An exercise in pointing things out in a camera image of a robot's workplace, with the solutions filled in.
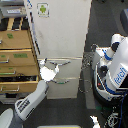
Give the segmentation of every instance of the drawer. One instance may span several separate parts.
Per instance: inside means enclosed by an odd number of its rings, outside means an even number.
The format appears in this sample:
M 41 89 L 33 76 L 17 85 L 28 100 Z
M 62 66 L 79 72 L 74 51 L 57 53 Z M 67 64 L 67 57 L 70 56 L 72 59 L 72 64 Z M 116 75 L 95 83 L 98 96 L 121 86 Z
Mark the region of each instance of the drawer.
M 77 98 L 79 79 L 56 79 L 48 85 L 47 99 Z
M 0 66 L 14 65 L 35 65 L 32 50 L 0 50 Z
M 24 93 L 36 90 L 38 77 L 35 81 L 0 82 L 0 93 Z
M 31 48 L 27 30 L 0 31 L 0 49 Z
M 30 66 L 12 66 L 12 67 L 1 67 L 0 66 L 0 77 L 10 76 L 33 76 L 38 75 L 38 68 L 36 65 Z
M 56 78 L 68 78 L 68 77 L 79 77 L 82 66 L 82 58 L 79 59 L 59 59 L 50 60 L 48 59 L 46 67 L 55 69 L 54 64 L 59 64 L 59 73 Z

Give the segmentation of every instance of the white robot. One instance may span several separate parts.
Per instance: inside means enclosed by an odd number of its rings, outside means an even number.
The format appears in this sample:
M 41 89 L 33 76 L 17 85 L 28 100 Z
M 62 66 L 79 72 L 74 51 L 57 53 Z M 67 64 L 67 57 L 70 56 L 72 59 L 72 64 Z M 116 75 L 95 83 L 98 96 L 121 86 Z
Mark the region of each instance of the white robot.
M 92 69 L 94 94 L 103 103 L 118 103 L 128 90 L 128 37 L 114 34 L 111 47 L 96 48 Z
M 41 61 L 41 77 L 36 90 L 24 99 L 17 100 L 15 110 L 7 109 L 0 115 L 0 128 L 23 128 L 23 122 L 30 116 L 37 105 L 45 98 L 48 91 L 48 81 L 53 80 L 59 72 L 58 65 L 55 70 L 45 67 L 46 60 Z

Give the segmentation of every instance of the handle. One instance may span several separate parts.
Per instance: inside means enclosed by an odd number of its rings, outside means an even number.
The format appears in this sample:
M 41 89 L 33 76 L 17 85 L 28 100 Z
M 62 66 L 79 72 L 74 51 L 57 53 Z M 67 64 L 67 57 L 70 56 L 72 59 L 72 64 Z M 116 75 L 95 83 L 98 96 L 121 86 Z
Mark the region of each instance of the handle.
M 54 65 L 58 65 L 58 66 L 63 66 L 63 65 L 66 65 L 66 64 L 71 63 L 71 61 L 67 61 L 67 62 L 64 62 L 64 63 L 62 63 L 62 64 L 57 64 L 57 63 L 54 62 L 54 61 L 50 61 L 50 63 L 51 63 L 51 64 L 54 64 Z
M 0 75 L 15 75 L 16 74 L 16 71 L 14 72 L 8 72 L 8 73 L 0 73 Z
M 1 92 L 18 92 L 20 90 L 20 87 L 18 85 L 18 88 L 16 90 L 4 90 L 4 86 L 1 87 Z
M 0 63 L 8 63 L 9 59 L 7 59 L 6 61 L 0 61 Z
M 69 82 L 69 80 L 66 80 L 64 82 L 59 82 L 59 81 L 56 81 L 56 80 L 52 80 L 52 82 L 56 83 L 56 84 L 66 84 L 67 82 Z

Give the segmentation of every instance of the gray floor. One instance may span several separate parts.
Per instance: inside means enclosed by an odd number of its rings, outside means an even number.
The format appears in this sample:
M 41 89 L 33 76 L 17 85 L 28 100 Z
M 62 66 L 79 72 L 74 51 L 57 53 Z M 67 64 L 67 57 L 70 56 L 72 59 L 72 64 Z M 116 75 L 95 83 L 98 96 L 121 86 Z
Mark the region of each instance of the gray floor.
M 128 0 L 121 3 L 120 0 L 107 0 L 104 4 L 101 0 L 93 0 L 89 22 L 89 32 L 85 45 L 85 54 L 91 55 L 91 45 L 110 46 L 111 37 L 114 33 L 126 36 L 120 23 L 120 12 L 128 7 Z M 32 115 L 24 123 L 24 128 L 36 128 L 40 125 L 79 125 L 83 128 L 92 128 L 91 115 L 97 116 L 101 128 L 105 119 L 101 110 L 96 109 L 97 103 L 90 89 L 91 81 L 90 66 L 83 64 L 81 72 L 80 89 L 77 99 L 47 100 L 34 110 Z M 0 104 L 0 114 L 7 108 L 14 108 L 13 105 Z

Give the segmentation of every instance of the cabinet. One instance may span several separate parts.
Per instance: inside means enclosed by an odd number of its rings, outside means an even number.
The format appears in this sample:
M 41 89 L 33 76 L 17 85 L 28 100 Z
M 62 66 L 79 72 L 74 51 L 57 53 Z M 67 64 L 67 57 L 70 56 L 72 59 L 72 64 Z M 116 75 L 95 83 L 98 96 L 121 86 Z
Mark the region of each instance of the cabinet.
M 40 50 L 35 44 L 37 59 L 48 58 L 48 68 L 54 67 L 51 61 L 60 64 L 60 72 L 49 83 L 47 98 L 76 98 L 91 0 L 24 0 L 24 4 L 33 41 Z
M 14 18 L 9 18 L 7 30 L 0 31 L 0 95 L 29 93 L 36 89 L 39 67 L 28 30 L 11 30 Z

